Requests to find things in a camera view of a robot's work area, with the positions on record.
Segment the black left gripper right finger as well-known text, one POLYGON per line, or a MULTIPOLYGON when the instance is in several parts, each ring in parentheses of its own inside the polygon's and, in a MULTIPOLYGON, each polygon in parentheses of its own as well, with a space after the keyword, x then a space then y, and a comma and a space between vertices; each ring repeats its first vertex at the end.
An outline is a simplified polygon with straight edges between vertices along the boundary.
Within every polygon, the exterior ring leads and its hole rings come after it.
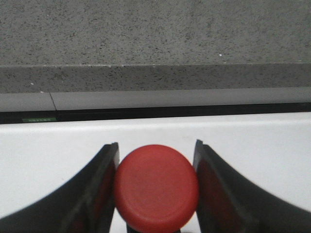
POLYGON ((309 233, 311 213, 260 188, 197 140, 193 166, 203 233, 309 233))

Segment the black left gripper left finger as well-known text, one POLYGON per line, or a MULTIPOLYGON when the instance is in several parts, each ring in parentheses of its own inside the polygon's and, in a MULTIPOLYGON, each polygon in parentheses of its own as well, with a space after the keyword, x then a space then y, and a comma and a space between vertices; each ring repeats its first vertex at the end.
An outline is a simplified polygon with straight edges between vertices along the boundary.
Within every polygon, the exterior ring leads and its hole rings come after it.
POLYGON ((118 143, 104 145, 68 182, 0 220, 2 233, 107 233, 115 204, 118 143))

